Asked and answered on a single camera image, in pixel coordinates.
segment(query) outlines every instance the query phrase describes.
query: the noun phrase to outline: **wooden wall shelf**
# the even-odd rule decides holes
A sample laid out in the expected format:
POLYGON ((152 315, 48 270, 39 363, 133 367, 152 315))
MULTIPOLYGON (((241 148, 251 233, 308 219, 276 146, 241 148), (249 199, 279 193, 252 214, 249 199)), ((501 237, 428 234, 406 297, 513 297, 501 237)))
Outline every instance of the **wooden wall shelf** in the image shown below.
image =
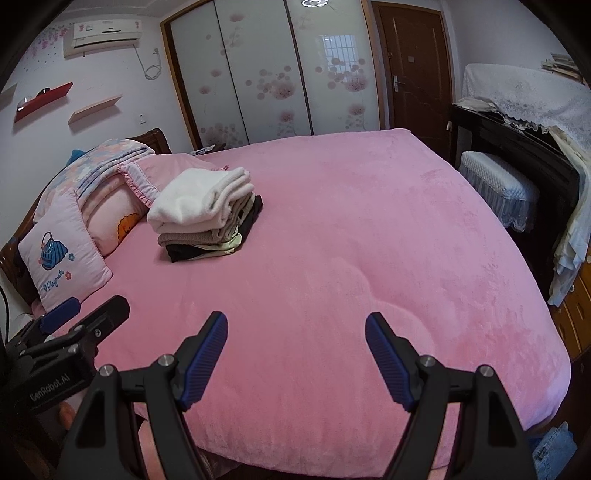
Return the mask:
POLYGON ((106 98, 104 100, 101 100, 100 102, 96 102, 96 103, 93 103, 92 105, 85 106, 84 108, 81 108, 80 110, 76 110, 72 114, 70 119, 68 120, 68 125, 71 125, 72 123, 77 122, 78 120, 80 120, 88 115, 92 115, 93 113, 99 112, 105 108, 113 106, 114 104, 116 104, 119 101, 119 99, 121 97, 123 97, 123 94, 106 98))
POLYGON ((25 103, 22 110, 18 110, 17 114, 14 116, 14 123, 22 120, 30 113, 40 109, 42 106, 47 105, 48 103, 51 103, 59 98, 65 97, 72 88, 72 85, 72 82, 66 83, 65 85, 54 88, 53 90, 49 90, 49 92, 43 93, 42 95, 35 97, 30 102, 25 103))

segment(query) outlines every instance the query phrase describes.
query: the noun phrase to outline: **wardrobe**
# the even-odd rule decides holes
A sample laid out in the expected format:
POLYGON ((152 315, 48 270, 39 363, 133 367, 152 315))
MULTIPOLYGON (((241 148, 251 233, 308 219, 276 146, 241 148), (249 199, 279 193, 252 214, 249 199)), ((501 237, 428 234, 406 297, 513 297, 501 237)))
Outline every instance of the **wardrobe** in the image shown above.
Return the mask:
POLYGON ((200 1, 163 27, 197 146, 379 129, 360 0, 200 1))

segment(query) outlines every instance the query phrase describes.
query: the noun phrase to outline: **wooden headboard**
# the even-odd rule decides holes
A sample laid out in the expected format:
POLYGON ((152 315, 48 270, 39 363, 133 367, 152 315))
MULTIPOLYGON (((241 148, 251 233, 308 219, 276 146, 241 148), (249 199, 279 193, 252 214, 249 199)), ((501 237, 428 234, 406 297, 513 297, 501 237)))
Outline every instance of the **wooden headboard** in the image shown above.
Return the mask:
MULTIPOLYGON (((171 153, 168 143, 166 142, 166 137, 159 128, 150 130, 138 137, 132 137, 131 140, 137 140, 140 143, 148 145, 157 154, 171 153)), ((6 245, 4 245, 4 247, 2 247, 2 250, 0 250, 0 268, 4 270, 8 281, 29 305, 39 297, 39 293, 29 275, 25 262, 21 258, 21 254, 18 251, 18 244, 23 238, 25 238, 25 235, 29 233, 31 228, 33 228, 33 215, 35 214, 35 209, 37 208, 37 203, 39 202, 42 192, 39 193, 37 200, 35 200, 25 215, 25 218, 12 238, 6 245)))

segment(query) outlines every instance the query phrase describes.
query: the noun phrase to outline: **wall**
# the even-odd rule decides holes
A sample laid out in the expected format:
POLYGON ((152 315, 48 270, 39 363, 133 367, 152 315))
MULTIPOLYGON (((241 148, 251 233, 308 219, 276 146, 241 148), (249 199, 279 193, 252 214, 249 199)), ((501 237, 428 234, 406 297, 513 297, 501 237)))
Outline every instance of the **wall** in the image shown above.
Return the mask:
MULTIPOLYGON (((159 127, 173 152, 192 150, 164 54, 159 20, 140 18, 144 32, 138 52, 144 66, 157 63, 155 48, 162 59, 162 73, 153 81, 144 77, 133 48, 64 59, 64 22, 52 24, 41 33, 14 70, 7 87, 18 82, 16 92, 9 105, 0 105, 0 245, 9 240, 43 187, 66 165, 74 148, 89 150, 109 138, 132 137, 159 127), (36 95, 44 87, 67 82, 74 85, 66 98, 13 125, 17 103, 25 95, 36 95), (75 110, 120 93, 123 98, 114 107, 68 126, 75 110), (147 117, 147 124, 139 125, 139 114, 147 117)), ((7 287, 4 273, 0 281, 11 297, 13 319, 26 305, 7 287)), ((1 301, 0 310, 0 327, 4 328, 1 301)))
POLYGON ((539 69, 550 53, 566 50, 519 0, 447 0, 460 73, 469 63, 539 69))

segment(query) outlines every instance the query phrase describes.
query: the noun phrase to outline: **air conditioner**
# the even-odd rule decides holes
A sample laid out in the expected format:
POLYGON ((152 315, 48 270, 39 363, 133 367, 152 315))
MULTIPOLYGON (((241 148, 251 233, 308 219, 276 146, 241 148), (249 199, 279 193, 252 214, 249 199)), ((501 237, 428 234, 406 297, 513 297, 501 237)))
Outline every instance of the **air conditioner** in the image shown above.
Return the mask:
POLYGON ((92 20, 75 23, 64 35, 64 58, 102 48, 135 45, 141 20, 92 20))

